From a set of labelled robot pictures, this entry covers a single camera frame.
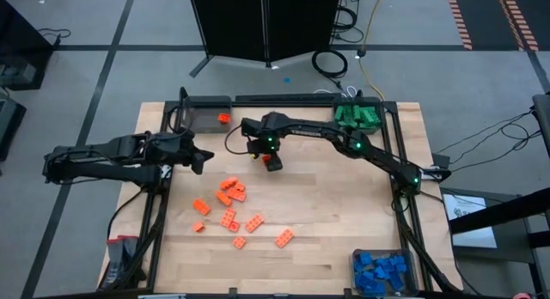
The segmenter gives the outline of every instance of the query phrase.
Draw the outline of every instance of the orange striped tape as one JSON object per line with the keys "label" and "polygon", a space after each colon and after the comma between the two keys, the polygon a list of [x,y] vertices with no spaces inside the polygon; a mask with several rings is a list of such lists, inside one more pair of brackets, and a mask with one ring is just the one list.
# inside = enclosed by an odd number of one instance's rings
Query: orange striped tape
{"label": "orange striped tape", "polygon": [[[525,18],[522,15],[522,11],[517,6],[516,0],[504,0],[504,3],[512,14],[512,21],[516,23],[514,25],[514,23],[510,22],[512,31],[516,31],[516,26],[519,27],[519,31],[527,42],[529,49],[531,51],[539,51],[539,44],[536,42],[536,39],[531,32],[531,28],[529,27],[527,21],[525,21]],[[506,7],[503,5],[503,10],[505,13],[508,13],[508,9],[506,9]]]}
{"label": "orange striped tape", "polygon": [[456,0],[447,1],[449,1],[450,9],[453,13],[453,17],[455,18],[456,27],[458,28],[458,34],[461,37],[462,45],[465,49],[472,50],[472,41],[470,40],[470,35],[468,34],[468,30],[466,29],[466,25],[462,19],[462,13],[460,7],[458,6],[458,2]]}

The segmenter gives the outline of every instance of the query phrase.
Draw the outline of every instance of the black pole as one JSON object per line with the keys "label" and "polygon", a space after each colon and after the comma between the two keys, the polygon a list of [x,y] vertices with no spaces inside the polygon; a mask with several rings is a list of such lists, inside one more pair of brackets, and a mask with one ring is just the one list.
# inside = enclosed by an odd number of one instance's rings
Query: black pole
{"label": "black pole", "polygon": [[550,187],[450,221],[453,235],[531,217],[550,208]]}

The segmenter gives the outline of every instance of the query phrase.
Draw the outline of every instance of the yellow cable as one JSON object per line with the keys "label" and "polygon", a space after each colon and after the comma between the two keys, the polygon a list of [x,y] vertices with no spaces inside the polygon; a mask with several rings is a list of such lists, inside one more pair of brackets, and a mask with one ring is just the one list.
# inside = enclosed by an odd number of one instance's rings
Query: yellow cable
{"label": "yellow cable", "polygon": [[[375,13],[376,13],[376,9],[378,9],[378,4],[380,3],[381,0],[376,0],[376,3],[375,3],[375,6],[372,8],[372,12],[370,12],[370,18],[369,18],[369,24],[367,24],[367,28],[364,32],[364,40],[363,40],[363,45],[361,47],[361,49],[366,52],[366,48],[367,48],[367,39],[369,38],[369,33],[370,33],[370,25],[372,24],[372,20],[374,19],[375,17]],[[382,93],[382,91],[380,89],[378,89],[373,83],[372,81],[370,80],[369,78],[369,75],[367,74],[367,72],[365,71],[364,67],[363,67],[363,63],[361,62],[361,58],[359,58],[359,67],[361,68],[361,71],[363,72],[363,76],[364,78],[367,80],[367,82],[369,83],[370,87],[372,89],[375,90],[375,92],[378,93],[378,95],[380,95],[380,97],[382,98],[383,101],[386,100],[386,97],[384,96],[384,94]]]}

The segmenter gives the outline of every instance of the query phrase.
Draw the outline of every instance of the green lego brick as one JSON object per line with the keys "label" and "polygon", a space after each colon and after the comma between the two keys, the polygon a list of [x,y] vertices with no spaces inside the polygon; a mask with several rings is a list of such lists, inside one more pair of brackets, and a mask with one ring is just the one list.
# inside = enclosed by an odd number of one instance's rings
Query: green lego brick
{"label": "green lego brick", "polygon": [[336,108],[336,114],[334,114],[334,119],[336,120],[342,119],[343,112],[344,112],[344,108],[342,106],[338,106]]}
{"label": "green lego brick", "polygon": [[353,120],[361,120],[361,111],[359,110],[358,105],[353,106]]}

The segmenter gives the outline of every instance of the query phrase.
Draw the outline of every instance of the red object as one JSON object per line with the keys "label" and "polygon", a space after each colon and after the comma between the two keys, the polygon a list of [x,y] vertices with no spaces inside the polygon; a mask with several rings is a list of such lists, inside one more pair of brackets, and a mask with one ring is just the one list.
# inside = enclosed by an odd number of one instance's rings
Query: red object
{"label": "red object", "polygon": [[262,160],[264,163],[269,162],[270,159],[272,159],[272,156],[270,156],[270,155],[264,155],[264,156],[261,157],[261,160]]}
{"label": "red object", "polygon": [[260,214],[256,214],[254,217],[252,217],[248,223],[244,226],[244,228],[248,231],[248,232],[253,232],[255,229],[258,228],[258,226],[260,226],[261,223],[264,222],[264,218],[260,215]]}
{"label": "red object", "polygon": [[217,191],[216,192],[216,197],[221,202],[223,202],[223,204],[225,204],[227,206],[231,206],[231,199],[229,199],[229,197],[227,197],[227,195],[225,193],[223,193],[222,191]]}
{"label": "red object", "polygon": [[208,215],[208,212],[210,212],[210,207],[201,199],[195,199],[195,201],[192,202],[192,207],[204,216]]}
{"label": "red object", "polygon": [[235,217],[235,210],[228,208],[225,213],[223,214],[222,221],[220,222],[222,226],[229,227],[231,225],[231,222],[233,222],[233,218]]}
{"label": "red object", "polygon": [[227,113],[220,113],[217,116],[217,120],[222,124],[229,124],[231,122],[231,116]]}
{"label": "red object", "polygon": [[231,222],[231,224],[229,225],[228,228],[229,228],[229,230],[231,230],[233,232],[237,232],[237,231],[239,231],[239,225],[240,224],[238,222],[233,221],[233,222]]}
{"label": "red object", "polygon": [[234,186],[234,188],[239,192],[244,192],[247,189],[247,186],[242,184],[241,182],[237,182]]}
{"label": "red object", "polygon": [[247,243],[247,241],[244,240],[244,238],[242,238],[242,237],[236,237],[233,240],[233,245],[238,249],[241,249],[242,247],[244,247],[245,243]]}
{"label": "red object", "polygon": [[139,239],[139,237],[137,235],[119,235],[119,236],[117,236],[117,238],[122,239],[122,240],[124,240],[125,238]]}
{"label": "red object", "polygon": [[236,177],[230,177],[226,180],[224,180],[222,183],[220,183],[220,188],[223,190],[226,190],[233,185],[237,184],[237,178]]}
{"label": "red object", "polygon": [[236,187],[231,187],[228,191],[227,191],[227,195],[230,197],[230,198],[233,198],[235,200],[239,200],[241,202],[243,202],[246,198],[247,198],[247,194],[245,192],[239,192]]}
{"label": "red object", "polygon": [[196,223],[192,226],[192,229],[195,230],[195,232],[200,232],[200,231],[202,231],[203,229],[205,229],[205,225],[204,225],[202,222],[196,222]]}
{"label": "red object", "polygon": [[292,230],[287,229],[283,231],[283,233],[277,239],[275,239],[275,244],[277,244],[278,247],[283,248],[286,243],[288,243],[293,237],[294,233],[292,232]]}

